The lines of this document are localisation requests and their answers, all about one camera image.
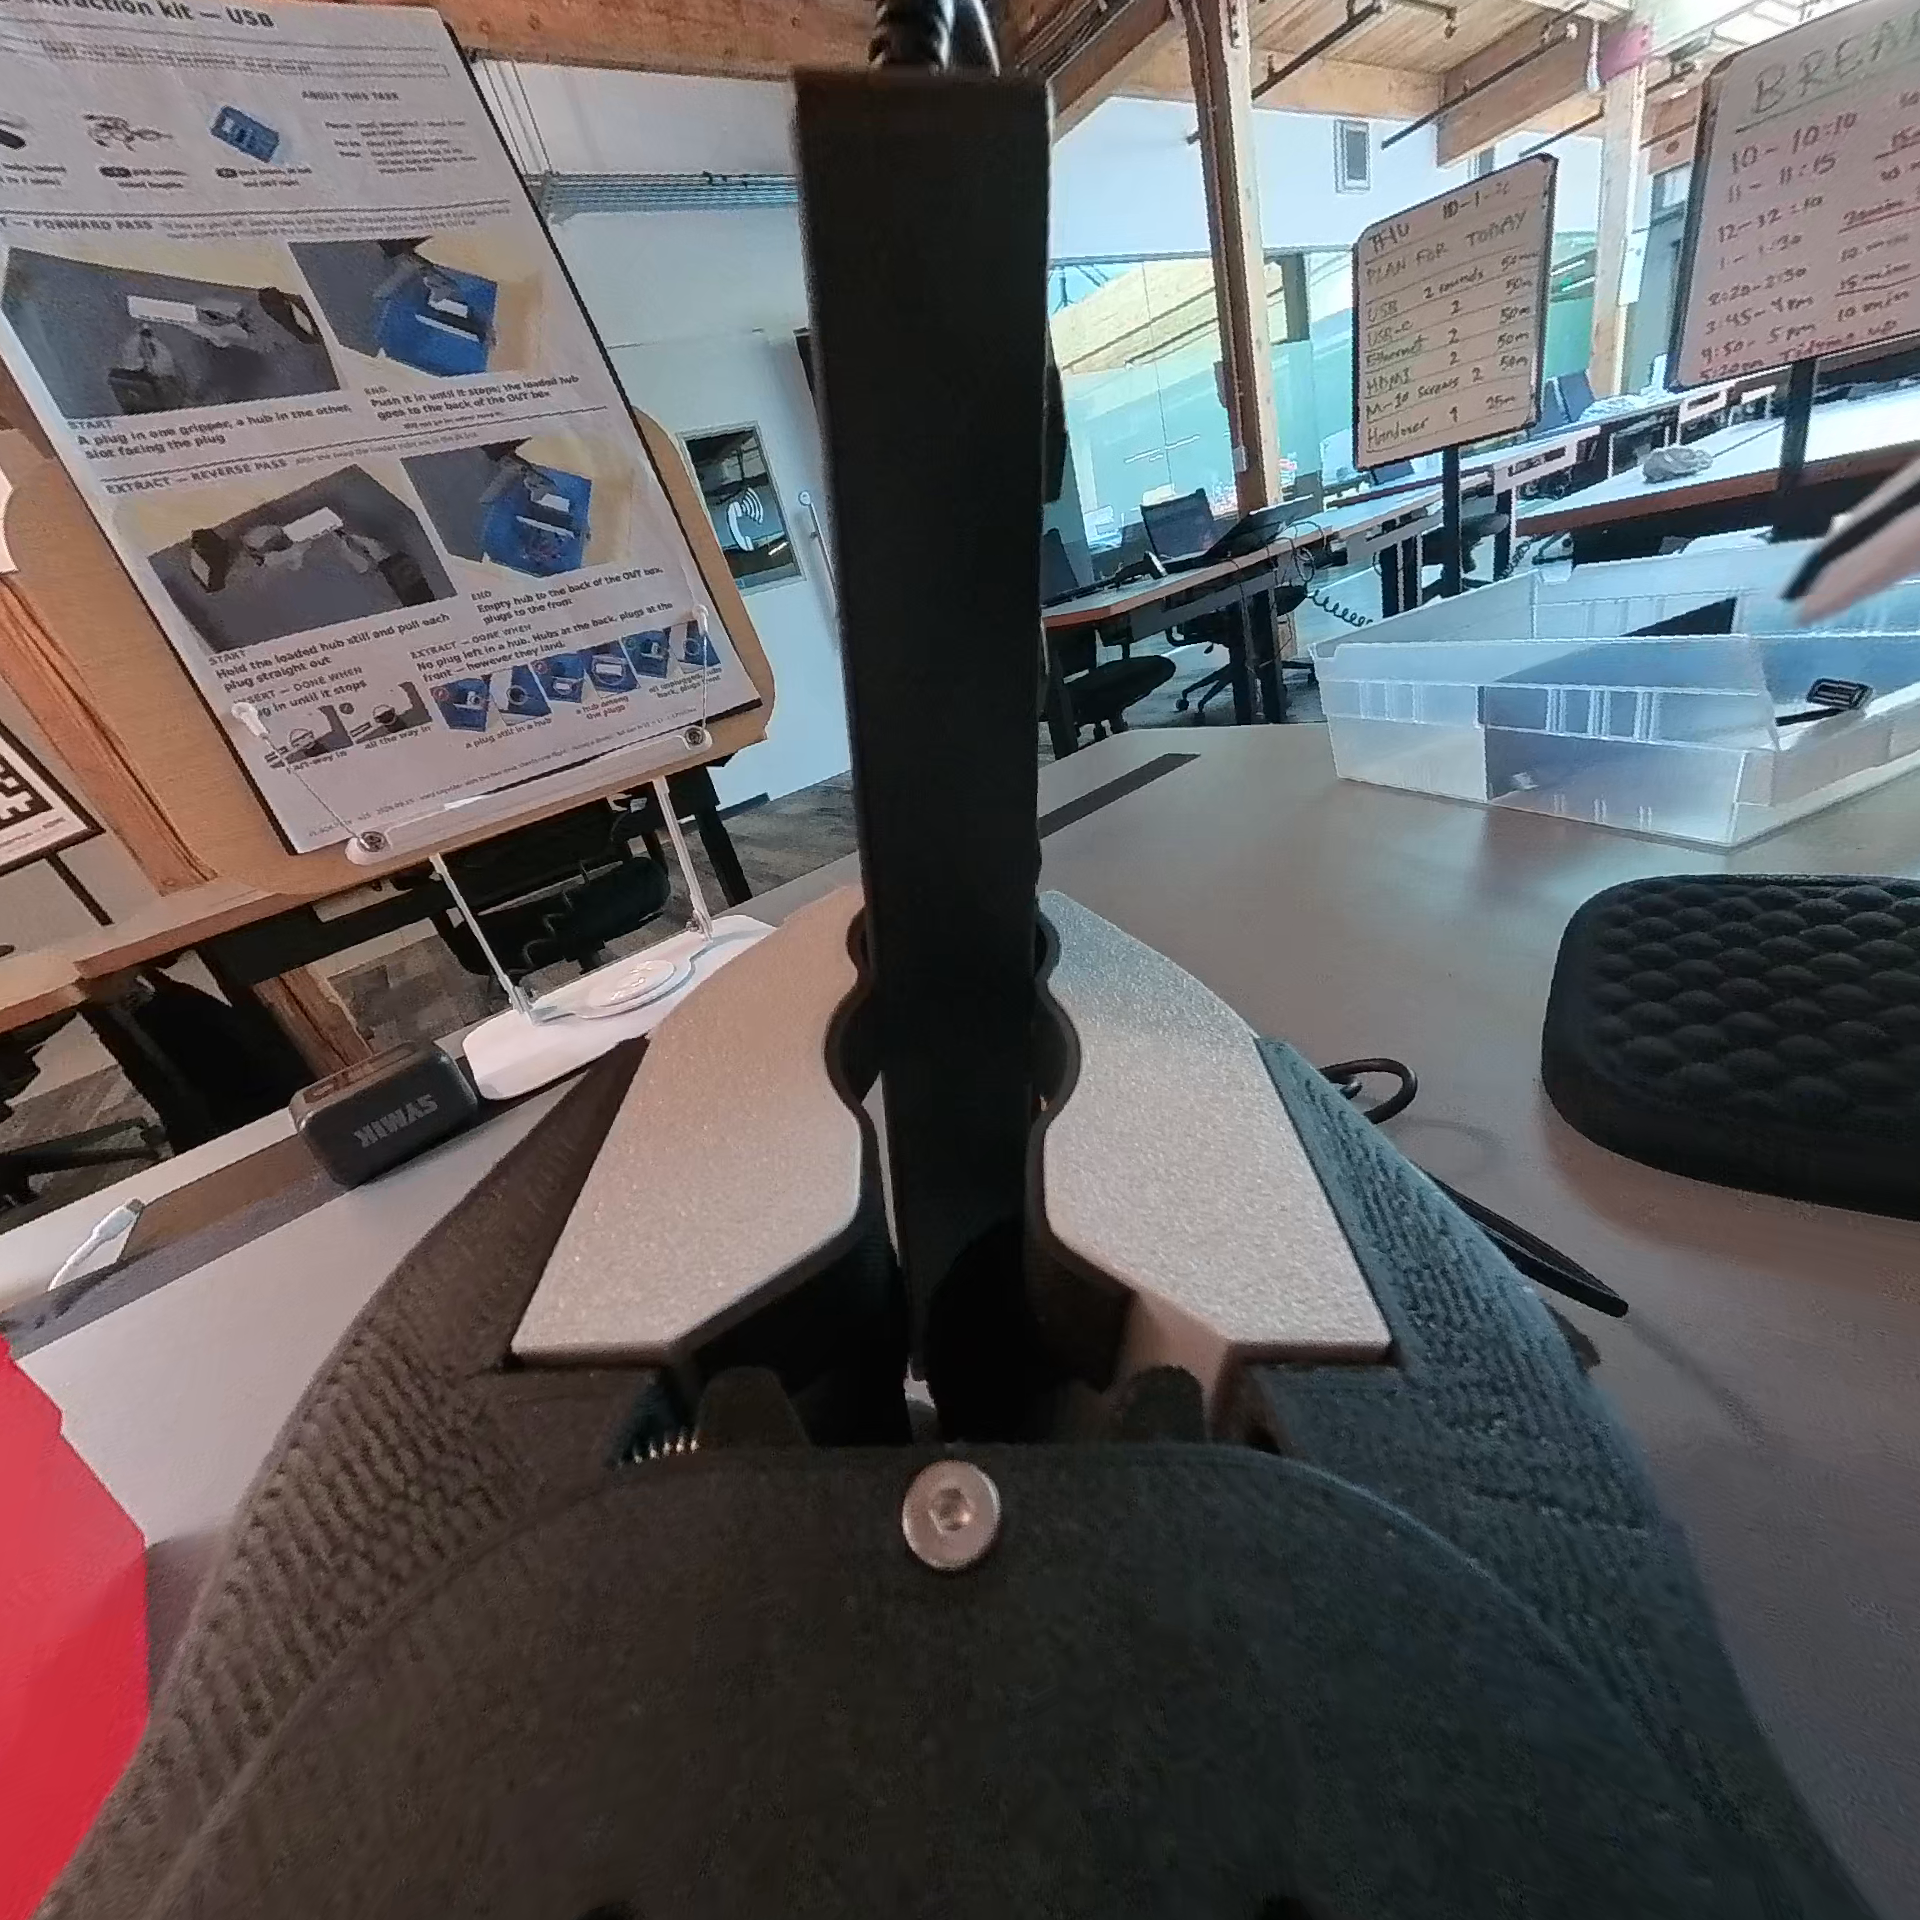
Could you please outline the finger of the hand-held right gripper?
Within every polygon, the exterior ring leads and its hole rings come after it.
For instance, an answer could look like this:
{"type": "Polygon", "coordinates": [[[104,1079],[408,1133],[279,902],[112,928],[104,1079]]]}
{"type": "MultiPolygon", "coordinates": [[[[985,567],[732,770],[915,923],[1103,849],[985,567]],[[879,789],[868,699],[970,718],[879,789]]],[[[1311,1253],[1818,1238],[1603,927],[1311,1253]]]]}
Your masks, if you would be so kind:
{"type": "Polygon", "coordinates": [[[1889,529],[1918,514],[1918,458],[1892,473],[1873,496],[1831,527],[1831,559],[1855,554],[1882,541],[1889,529]]]}
{"type": "Polygon", "coordinates": [[[1835,623],[1864,609],[1876,609],[1890,595],[1916,591],[1916,550],[1857,546],[1848,554],[1822,550],[1788,584],[1785,603],[1800,624],[1835,623]]]}

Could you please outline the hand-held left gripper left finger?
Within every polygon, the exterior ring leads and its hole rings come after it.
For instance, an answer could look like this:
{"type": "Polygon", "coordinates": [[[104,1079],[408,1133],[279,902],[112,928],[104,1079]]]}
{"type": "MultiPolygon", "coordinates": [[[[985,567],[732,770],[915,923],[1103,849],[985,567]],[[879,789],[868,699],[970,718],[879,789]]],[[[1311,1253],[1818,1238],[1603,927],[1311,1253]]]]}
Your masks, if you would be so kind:
{"type": "Polygon", "coordinates": [[[839,1062],[863,891],[806,904],[649,1035],[513,1336],[523,1366],[688,1369],[852,1275],[897,1297],[873,1118],[839,1062]]]}

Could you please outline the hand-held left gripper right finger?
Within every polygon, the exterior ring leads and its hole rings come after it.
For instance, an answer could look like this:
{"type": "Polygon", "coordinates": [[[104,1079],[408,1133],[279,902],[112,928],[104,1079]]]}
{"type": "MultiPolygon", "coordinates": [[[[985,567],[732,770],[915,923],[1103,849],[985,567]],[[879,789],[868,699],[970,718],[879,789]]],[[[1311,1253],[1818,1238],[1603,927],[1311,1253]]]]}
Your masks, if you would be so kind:
{"type": "Polygon", "coordinates": [[[1065,894],[1041,899],[1063,1090],[1039,1133],[1035,1317],[1094,1391],[1184,1369],[1390,1355],[1386,1315],[1265,1065],[1198,977],[1065,894]]]}

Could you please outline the clear plastic organizer box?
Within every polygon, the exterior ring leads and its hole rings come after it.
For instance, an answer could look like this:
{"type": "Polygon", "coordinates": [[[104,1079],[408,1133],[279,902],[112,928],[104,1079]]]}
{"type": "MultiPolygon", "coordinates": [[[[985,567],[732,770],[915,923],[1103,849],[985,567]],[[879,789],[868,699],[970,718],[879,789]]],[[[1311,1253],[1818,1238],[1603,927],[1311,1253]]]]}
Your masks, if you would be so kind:
{"type": "Polygon", "coordinates": [[[1716,536],[1534,567],[1312,647],[1336,770],[1440,800],[1742,849],[1916,775],[1918,585],[1804,627],[1816,542],[1716,536]],[[1777,734],[1814,681],[1851,721],[1777,734]]]}

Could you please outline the black usb hub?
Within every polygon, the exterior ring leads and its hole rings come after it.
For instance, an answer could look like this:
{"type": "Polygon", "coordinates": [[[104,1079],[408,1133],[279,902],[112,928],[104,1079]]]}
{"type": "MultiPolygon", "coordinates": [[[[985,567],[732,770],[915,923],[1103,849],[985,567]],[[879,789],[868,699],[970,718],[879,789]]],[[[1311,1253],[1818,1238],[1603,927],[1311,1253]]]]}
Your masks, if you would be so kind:
{"type": "Polygon", "coordinates": [[[911,1349],[948,1443],[1049,1394],[1025,1287],[1041,965],[1046,88],[796,81],[881,1081],[911,1349]]]}

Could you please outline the handwritten whiteboard on stand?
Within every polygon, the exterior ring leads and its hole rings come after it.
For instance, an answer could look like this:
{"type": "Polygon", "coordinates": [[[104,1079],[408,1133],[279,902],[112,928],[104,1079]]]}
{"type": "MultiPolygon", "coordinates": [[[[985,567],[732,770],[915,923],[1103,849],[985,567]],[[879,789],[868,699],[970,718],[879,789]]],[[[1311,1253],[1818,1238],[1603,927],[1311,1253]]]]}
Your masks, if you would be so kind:
{"type": "Polygon", "coordinates": [[[1460,454],[1540,418],[1560,160],[1515,160],[1367,226],[1351,249],[1351,445],[1361,471],[1439,458],[1440,593],[1463,593],[1470,529],[1513,538],[1513,489],[1465,514],[1460,454]]]}
{"type": "Polygon", "coordinates": [[[1918,331],[1918,6],[1850,6],[1720,62],[1696,126],[1668,375],[1788,374],[1775,534],[1800,496],[1818,375],[1918,331]]]}

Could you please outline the black charger box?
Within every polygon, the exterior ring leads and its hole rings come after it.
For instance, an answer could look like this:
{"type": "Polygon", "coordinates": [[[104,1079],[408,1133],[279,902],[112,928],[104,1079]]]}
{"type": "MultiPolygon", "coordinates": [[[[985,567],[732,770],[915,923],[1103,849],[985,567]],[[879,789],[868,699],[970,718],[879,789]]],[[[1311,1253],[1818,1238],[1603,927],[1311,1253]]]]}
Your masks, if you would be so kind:
{"type": "Polygon", "coordinates": [[[308,1157],[353,1189],[466,1133],[480,1097],[439,1042],[402,1042],[297,1090],[288,1113],[308,1157]]]}

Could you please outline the black mesh cushion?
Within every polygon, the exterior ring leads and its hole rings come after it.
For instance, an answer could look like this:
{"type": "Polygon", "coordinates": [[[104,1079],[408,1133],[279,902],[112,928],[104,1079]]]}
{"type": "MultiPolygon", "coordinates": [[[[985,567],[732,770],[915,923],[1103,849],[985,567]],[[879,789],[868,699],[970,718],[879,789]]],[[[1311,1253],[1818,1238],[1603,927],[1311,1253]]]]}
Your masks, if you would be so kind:
{"type": "Polygon", "coordinates": [[[1918,886],[1658,877],[1569,921],[1543,1090],[1624,1159],[1918,1218],[1918,886]]]}

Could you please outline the black office chair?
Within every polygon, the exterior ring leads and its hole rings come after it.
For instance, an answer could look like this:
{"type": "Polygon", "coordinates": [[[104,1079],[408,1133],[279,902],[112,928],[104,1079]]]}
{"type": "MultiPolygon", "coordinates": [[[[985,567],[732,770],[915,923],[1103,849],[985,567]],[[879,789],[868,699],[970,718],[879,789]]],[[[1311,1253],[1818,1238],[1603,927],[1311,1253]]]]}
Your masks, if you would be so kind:
{"type": "Polygon", "coordinates": [[[1159,633],[1166,630],[1163,607],[1099,607],[1090,617],[1055,617],[1081,601],[1095,598],[1075,573],[1063,536],[1049,527],[1041,538],[1041,647],[1042,726],[1055,760],[1078,753],[1083,733],[1094,738],[1126,733],[1126,713],[1174,674],[1168,656],[1134,655],[1136,617],[1145,617],[1144,633],[1159,633]]]}

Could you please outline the dark phone pictogram sign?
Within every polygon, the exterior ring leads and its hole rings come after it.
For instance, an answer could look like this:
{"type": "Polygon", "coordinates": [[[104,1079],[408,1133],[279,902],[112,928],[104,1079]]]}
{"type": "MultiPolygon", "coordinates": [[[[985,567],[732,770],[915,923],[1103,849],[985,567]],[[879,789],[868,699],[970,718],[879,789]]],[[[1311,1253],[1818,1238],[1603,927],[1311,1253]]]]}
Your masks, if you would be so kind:
{"type": "Polygon", "coordinates": [[[799,581],[803,567],[777,491],[735,485],[713,495],[710,507],[732,579],[744,593],[799,581]]]}

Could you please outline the square marker sign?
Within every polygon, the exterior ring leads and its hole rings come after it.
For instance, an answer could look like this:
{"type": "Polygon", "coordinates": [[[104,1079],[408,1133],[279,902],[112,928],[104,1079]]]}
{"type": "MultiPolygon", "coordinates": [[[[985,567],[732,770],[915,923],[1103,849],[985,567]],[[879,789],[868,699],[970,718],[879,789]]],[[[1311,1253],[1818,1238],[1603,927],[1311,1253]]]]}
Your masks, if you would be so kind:
{"type": "Polygon", "coordinates": [[[88,808],[2,730],[2,877],[52,863],[104,835],[88,808]]]}

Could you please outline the red plastic bin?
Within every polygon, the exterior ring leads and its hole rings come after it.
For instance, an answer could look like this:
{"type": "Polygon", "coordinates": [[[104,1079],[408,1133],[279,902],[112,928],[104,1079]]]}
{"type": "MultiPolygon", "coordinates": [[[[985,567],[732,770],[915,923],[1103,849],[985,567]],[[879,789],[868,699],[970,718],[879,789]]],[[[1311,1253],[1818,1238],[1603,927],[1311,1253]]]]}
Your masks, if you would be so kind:
{"type": "Polygon", "coordinates": [[[36,1911],[150,1720],[147,1545],[2,1355],[2,1915],[36,1911]]]}

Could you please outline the printed instruction sheet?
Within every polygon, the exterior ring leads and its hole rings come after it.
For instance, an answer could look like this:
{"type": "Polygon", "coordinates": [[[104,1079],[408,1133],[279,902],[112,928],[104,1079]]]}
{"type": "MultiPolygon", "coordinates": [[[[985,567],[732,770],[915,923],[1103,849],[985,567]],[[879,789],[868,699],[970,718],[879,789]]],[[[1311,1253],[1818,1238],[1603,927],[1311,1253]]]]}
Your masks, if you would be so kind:
{"type": "Polygon", "coordinates": [[[4,369],[291,853],[763,733],[428,7],[8,3],[4,369]]]}

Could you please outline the wooden support post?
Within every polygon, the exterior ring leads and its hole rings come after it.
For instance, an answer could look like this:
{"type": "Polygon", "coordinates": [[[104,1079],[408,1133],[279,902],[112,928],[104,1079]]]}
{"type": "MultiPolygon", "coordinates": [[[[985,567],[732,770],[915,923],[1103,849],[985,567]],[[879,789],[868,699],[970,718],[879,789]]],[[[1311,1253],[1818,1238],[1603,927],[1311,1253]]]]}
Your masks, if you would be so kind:
{"type": "Polygon", "coordinates": [[[1233,470],[1242,512],[1286,489],[1273,335],[1265,286],[1254,31],[1243,3],[1187,3],[1233,470]]]}
{"type": "Polygon", "coordinates": [[[344,849],[287,850],[225,727],[163,637],[12,375],[4,385],[4,687],[130,853],[161,923],[214,889],[262,920],[348,894],[344,849]]]}

